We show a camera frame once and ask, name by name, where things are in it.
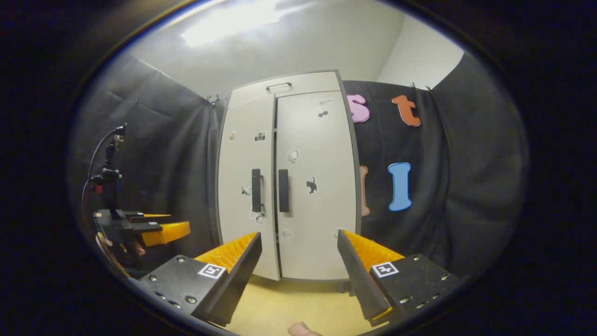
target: yellow floor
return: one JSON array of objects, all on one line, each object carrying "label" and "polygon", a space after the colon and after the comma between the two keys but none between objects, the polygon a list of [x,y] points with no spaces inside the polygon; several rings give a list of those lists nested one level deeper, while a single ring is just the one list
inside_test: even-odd
[{"label": "yellow floor", "polygon": [[304,321],[323,336],[351,336],[372,328],[356,297],[339,293],[333,283],[273,281],[253,276],[225,329],[242,336],[283,336]]}]

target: cabinet handle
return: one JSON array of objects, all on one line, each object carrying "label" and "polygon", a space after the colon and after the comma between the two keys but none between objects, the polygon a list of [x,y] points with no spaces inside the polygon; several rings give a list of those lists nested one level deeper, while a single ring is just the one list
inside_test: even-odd
[{"label": "cabinet handle", "polygon": [[278,184],[280,185],[280,212],[290,212],[288,201],[288,169],[278,171]]},{"label": "cabinet handle", "polygon": [[269,85],[269,86],[266,86],[266,87],[265,87],[265,89],[266,89],[267,91],[269,91],[269,88],[271,88],[272,86],[276,86],[276,85],[284,85],[284,84],[287,84],[288,86],[293,86],[293,84],[292,84],[291,82],[286,82],[286,83],[277,83],[277,84],[274,84],[274,85]]},{"label": "cabinet handle", "polygon": [[251,171],[251,193],[253,197],[253,212],[261,212],[261,169]]}]

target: white wall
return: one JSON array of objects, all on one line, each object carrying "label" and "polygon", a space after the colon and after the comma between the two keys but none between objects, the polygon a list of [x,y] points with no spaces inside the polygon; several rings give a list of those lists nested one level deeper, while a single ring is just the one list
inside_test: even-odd
[{"label": "white wall", "polygon": [[278,23],[190,48],[180,34],[208,15],[203,11],[145,36],[129,52],[203,97],[228,97],[243,84],[318,70],[376,81],[404,18],[373,0],[276,0],[276,9],[283,7],[298,10]]},{"label": "white wall", "polygon": [[460,62],[464,51],[423,22],[404,15],[400,36],[378,82],[434,88]]}]

